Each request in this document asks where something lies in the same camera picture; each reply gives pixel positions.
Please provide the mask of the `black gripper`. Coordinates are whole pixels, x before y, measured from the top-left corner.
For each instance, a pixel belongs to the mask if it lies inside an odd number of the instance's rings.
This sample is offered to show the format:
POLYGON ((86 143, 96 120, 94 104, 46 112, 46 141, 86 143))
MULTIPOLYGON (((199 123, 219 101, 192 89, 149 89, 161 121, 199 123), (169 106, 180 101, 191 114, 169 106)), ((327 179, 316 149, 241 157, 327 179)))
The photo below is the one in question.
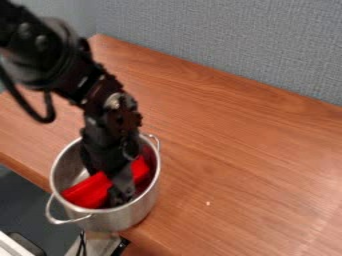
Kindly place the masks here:
POLYGON ((106 190, 108 206, 121 206, 132 200, 136 191, 128 162, 141 152, 139 130, 133 129, 126 135, 114 137, 104 127, 85 125, 80 135, 81 162, 89 175, 98 171, 106 174, 112 183, 106 190))

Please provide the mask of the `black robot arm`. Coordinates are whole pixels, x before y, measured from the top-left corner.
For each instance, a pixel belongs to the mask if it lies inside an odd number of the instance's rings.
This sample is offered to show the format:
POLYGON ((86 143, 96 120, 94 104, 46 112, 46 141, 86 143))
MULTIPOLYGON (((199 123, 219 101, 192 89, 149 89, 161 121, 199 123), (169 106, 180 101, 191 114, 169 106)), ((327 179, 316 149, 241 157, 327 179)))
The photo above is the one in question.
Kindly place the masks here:
POLYGON ((137 102, 93 59, 88 40, 62 20, 36 16, 10 0, 0 0, 0 81, 38 123, 56 119, 53 95, 82 110, 80 158, 88 173, 108 179, 106 188, 85 199, 100 197, 112 206, 129 202, 132 162, 141 154, 137 102))

